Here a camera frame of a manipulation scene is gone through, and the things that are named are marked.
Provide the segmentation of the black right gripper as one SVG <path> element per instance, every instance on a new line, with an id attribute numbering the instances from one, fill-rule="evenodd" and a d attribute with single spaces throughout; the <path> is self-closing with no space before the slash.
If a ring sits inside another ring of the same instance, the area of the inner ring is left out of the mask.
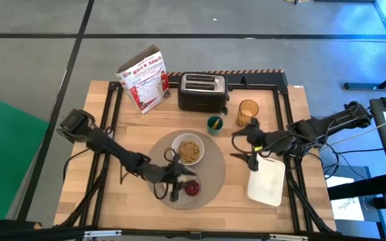
<path id="1" fill-rule="evenodd" d="M 247 142 L 252 145 L 254 152 L 265 151 L 275 153 L 277 156 L 293 149 L 296 145 L 296 137 L 293 133 L 289 131 L 263 132 L 259 129 L 259 121 L 256 118 L 251 118 L 248 124 L 242 129 L 233 132 L 232 136 L 247 136 Z M 251 171 L 259 170 L 259 162 L 256 155 L 231 153 L 230 156 L 244 161 Z"/>

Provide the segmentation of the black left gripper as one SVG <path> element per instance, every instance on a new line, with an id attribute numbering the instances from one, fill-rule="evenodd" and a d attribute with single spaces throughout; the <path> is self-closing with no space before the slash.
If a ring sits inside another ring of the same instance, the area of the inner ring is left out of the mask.
<path id="1" fill-rule="evenodd" d="M 169 183 L 172 184 L 170 201 L 176 202 L 179 199 L 179 192 L 182 189 L 183 175 L 196 176 L 196 172 L 187 166 L 179 163 L 170 163 L 167 166 L 156 164 L 145 165 L 145 179 L 150 183 Z"/>

